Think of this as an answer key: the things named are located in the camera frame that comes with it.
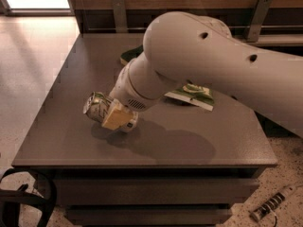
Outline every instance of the table top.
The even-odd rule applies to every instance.
[[[276,156],[254,112],[214,92],[208,112],[163,97],[139,115],[130,133],[104,129],[82,114],[93,91],[109,94],[119,56],[142,34],[80,35],[45,104],[20,147],[14,166],[210,167],[274,166]]]

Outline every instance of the tiled floor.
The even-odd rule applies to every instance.
[[[79,32],[72,17],[14,18],[0,16],[0,168],[10,166],[48,90]],[[254,210],[278,189],[303,183],[303,140],[297,137],[269,138],[278,167],[260,177],[260,188],[245,204],[233,207],[233,217],[220,227],[274,226],[272,215],[256,224],[249,218]],[[20,177],[1,187],[19,185]],[[303,187],[277,210],[278,225],[303,226]],[[34,226],[36,211],[27,209],[20,226]],[[72,226],[63,210],[56,208],[48,226]]]

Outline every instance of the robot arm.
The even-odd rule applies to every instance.
[[[110,94],[129,109],[145,111],[192,82],[233,96],[303,137],[303,58],[243,44],[223,22],[183,12],[153,21],[143,46]]]

